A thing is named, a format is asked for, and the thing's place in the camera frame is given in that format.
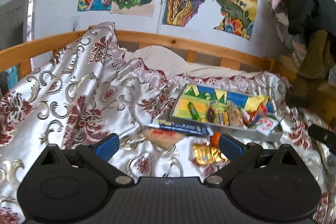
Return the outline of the gold foil snack packet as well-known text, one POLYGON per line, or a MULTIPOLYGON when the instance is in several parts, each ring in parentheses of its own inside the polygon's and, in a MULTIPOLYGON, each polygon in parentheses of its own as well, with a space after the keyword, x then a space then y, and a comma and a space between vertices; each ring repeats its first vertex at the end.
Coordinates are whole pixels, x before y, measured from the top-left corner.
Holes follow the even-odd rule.
POLYGON ((215 163, 227 163, 229 160, 217 147, 193 144, 194 161, 197 165, 211 165, 215 163))

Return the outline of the yellow candy roll packet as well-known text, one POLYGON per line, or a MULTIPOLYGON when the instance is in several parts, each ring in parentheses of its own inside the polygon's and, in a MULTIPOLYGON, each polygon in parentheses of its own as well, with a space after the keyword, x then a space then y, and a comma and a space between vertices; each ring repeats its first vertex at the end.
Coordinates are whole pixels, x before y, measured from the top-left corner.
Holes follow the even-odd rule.
POLYGON ((217 124, 221 126, 228 126, 230 124, 227 112, 217 112, 216 118, 217 118, 217 124))

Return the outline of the olive brown hanging garment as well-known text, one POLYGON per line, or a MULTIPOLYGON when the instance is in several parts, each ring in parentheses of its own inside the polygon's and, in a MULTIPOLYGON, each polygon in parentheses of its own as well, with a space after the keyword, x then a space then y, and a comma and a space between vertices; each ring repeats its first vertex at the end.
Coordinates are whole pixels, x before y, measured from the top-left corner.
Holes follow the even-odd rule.
POLYGON ((320 29, 311 36, 293 87, 285 95, 286 104, 291 108, 308 107, 334 65, 335 37, 320 29))

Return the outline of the colourful painted tray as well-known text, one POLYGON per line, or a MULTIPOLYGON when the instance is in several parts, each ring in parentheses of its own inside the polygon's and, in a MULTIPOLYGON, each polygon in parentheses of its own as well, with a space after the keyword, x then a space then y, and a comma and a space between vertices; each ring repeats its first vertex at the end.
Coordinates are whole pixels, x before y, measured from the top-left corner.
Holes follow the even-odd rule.
POLYGON ((180 92, 170 112, 171 121, 210 127, 213 132, 226 133, 233 137, 247 138, 254 141, 278 142, 283 131, 281 121, 268 135, 250 129, 259 118, 267 114, 276 114, 269 97, 231 92, 222 89, 186 84, 180 92), (200 121, 192 119, 187 107, 192 102, 201 116, 200 121), (217 124, 217 112, 227 112, 230 120, 228 126, 217 124))

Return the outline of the blue milk powder box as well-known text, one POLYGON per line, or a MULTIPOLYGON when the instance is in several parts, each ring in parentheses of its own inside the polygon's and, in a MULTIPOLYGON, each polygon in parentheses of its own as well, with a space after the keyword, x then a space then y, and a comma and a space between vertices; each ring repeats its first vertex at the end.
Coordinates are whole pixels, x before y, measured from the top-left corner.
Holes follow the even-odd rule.
POLYGON ((195 135, 201 137, 210 137, 214 134, 211 128, 199 126, 199 125, 188 125, 179 124, 172 121, 155 119, 151 120, 147 126, 154 129, 170 130, 186 135, 195 135))

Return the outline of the floral satin bedspread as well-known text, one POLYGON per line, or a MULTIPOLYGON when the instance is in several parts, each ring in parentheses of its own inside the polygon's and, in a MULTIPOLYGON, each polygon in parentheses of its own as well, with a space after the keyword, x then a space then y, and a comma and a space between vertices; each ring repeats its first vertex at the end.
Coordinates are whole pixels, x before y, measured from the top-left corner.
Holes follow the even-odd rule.
POLYGON ((305 109, 288 108, 287 79, 270 72, 247 78, 193 77, 186 73, 167 79, 142 59, 126 61, 113 23, 101 23, 71 42, 46 64, 24 77, 1 98, 1 223, 22 223, 17 188, 46 145, 74 148, 118 134, 121 146, 110 163, 130 175, 206 178, 224 163, 197 165, 193 144, 184 137, 164 150, 144 137, 153 119, 166 119, 186 84, 203 85, 253 95, 267 95, 280 114, 284 131, 279 142, 264 148, 292 145, 322 190, 314 215, 317 223, 335 223, 335 156, 311 139, 307 129, 323 121, 305 109))

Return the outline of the wooden bed frame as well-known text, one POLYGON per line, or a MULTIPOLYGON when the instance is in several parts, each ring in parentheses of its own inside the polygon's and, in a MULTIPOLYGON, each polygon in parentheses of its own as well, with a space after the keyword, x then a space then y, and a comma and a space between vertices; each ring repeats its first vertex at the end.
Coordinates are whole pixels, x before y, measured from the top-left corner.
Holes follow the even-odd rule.
MULTIPOLYGON (((12 66, 19 67, 19 77, 23 78, 31 72, 30 59, 40 54, 58 50, 71 42, 80 39, 86 33, 85 30, 48 36, 31 42, 7 48, 1 51, 1 71, 12 66)), ((294 82, 296 73, 273 58, 260 58, 227 47, 199 42, 196 40, 178 38, 162 34, 153 34, 136 31, 117 30, 117 39, 121 42, 134 43, 137 48, 147 46, 163 46, 188 51, 186 61, 194 63, 198 53, 221 58, 222 67, 238 70, 242 64, 251 65, 264 71, 278 73, 294 82)))

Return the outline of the green snack stick packet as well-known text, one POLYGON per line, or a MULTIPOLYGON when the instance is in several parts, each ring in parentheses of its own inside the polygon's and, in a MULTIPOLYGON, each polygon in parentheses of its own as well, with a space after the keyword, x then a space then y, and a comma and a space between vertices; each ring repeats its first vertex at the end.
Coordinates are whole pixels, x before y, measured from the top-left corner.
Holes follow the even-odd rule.
POLYGON ((189 112, 190 112, 190 114, 192 116, 192 119, 196 120, 196 121, 200 121, 201 120, 201 116, 197 112, 194 104, 192 102, 188 102, 187 107, 188 107, 189 112))

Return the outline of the orange tangerine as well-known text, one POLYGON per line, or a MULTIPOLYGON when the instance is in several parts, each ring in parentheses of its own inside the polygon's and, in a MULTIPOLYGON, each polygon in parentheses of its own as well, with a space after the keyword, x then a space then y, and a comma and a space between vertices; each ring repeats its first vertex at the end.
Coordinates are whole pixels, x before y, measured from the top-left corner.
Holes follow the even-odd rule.
POLYGON ((219 139, 221 137, 221 133, 214 133, 211 137, 210 137, 210 143, 212 146, 214 147, 219 147, 219 139))

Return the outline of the black hanging garment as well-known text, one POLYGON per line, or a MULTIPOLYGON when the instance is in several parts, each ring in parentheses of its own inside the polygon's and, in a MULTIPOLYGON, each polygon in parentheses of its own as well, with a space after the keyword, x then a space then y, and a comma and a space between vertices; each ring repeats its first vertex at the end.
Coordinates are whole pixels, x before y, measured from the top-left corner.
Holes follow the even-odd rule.
POLYGON ((286 0, 289 33, 312 34, 326 30, 335 36, 334 0, 286 0))

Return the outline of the beige biscuit packet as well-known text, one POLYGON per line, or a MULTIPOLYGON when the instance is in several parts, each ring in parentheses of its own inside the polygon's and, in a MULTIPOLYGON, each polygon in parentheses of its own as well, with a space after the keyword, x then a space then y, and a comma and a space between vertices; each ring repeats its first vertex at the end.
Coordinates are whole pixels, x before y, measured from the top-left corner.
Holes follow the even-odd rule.
POLYGON ((147 140, 151 141, 151 143, 153 143, 154 145, 161 147, 165 150, 170 150, 185 136, 181 133, 171 130, 150 128, 145 130, 144 137, 147 140))

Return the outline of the landscape torn drawing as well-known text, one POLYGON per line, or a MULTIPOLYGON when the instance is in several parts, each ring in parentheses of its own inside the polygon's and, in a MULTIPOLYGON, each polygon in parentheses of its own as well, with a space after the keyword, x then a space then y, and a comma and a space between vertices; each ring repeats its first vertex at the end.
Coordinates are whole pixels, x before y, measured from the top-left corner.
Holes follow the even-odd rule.
POLYGON ((215 30, 250 39, 257 13, 258 0, 216 0, 222 20, 215 30))

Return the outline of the white red snack packet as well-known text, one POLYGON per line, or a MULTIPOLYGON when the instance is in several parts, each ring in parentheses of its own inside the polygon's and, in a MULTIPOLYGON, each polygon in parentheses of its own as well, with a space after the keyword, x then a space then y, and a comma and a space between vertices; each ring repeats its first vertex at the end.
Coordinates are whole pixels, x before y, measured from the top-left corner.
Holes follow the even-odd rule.
POLYGON ((259 118, 254 124, 250 125, 250 129, 255 129, 257 132, 268 136, 280 123, 279 116, 274 114, 267 114, 259 118))

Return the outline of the cream pillow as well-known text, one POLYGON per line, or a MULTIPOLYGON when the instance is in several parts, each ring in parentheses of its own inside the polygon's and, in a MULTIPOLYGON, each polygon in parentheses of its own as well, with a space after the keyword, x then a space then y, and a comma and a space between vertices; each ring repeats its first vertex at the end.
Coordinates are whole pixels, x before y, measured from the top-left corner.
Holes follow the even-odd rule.
POLYGON ((254 67, 249 66, 246 66, 246 70, 243 71, 214 65, 189 63, 177 53, 162 46, 147 46, 145 48, 135 50, 135 52, 127 51, 124 55, 124 59, 126 61, 137 58, 142 59, 149 69, 162 71, 167 79, 171 79, 173 76, 183 73, 186 73, 189 76, 201 78, 233 76, 251 78, 262 72, 260 69, 255 69, 254 67))

